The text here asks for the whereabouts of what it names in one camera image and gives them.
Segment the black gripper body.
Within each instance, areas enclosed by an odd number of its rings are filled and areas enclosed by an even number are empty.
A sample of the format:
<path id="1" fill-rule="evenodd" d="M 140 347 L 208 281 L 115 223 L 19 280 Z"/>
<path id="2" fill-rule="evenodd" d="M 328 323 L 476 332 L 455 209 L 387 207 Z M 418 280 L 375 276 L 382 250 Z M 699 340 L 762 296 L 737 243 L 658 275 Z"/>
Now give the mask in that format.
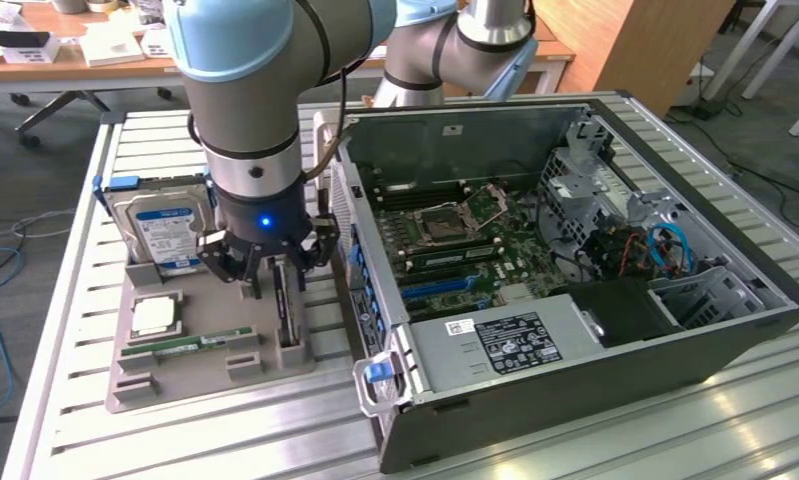
<path id="1" fill-rule="evenodd" d="M 283 241 L 299 244 L 312 231 L 303 180 L 267 197 L 233 195 L 216 186 L 215 198 L 225 239 L 239 250 L 247 251 L 253 244 L 263 250 L 279 250 Z"/>

